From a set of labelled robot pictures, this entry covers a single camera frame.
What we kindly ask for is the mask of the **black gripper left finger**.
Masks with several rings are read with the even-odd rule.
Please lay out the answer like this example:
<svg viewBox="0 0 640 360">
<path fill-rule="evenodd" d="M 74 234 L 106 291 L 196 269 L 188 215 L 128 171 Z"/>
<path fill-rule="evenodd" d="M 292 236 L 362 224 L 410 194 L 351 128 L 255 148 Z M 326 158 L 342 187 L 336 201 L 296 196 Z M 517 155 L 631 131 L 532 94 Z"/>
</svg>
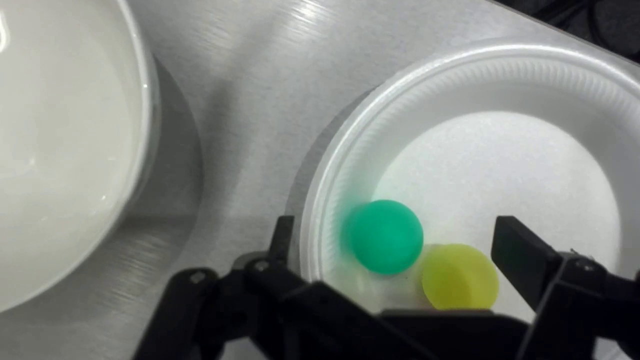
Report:
<svg viewBox="0 0 640 360">
<path fill-rule="evenodd" d="M 281 216 L 270 248 L 241 257 L 226 277 L 211 269 L 177 273 L 135 360 L 221 360 L 235 340 L 251 340 L 268 360 L 359 355 L 374 317 L 289 269 L 292 232 L 294 219 Z"/>
</svg>

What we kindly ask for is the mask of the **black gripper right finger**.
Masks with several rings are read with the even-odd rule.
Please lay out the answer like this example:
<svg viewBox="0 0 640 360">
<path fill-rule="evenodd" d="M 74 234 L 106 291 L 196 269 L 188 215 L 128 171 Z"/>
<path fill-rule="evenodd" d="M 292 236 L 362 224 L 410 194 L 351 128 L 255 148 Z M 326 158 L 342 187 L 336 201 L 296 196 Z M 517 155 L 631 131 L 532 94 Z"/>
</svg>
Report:
<svg viewBox="0 0 640 360">
<path fill-rule="evenodd" d="M 640 280 L 547 245 L 517 216 L 499 216 L 492 263 L 535 310 L 518 360 L 593 360 L 596 340 L 640 358 Z"/>
</svg>

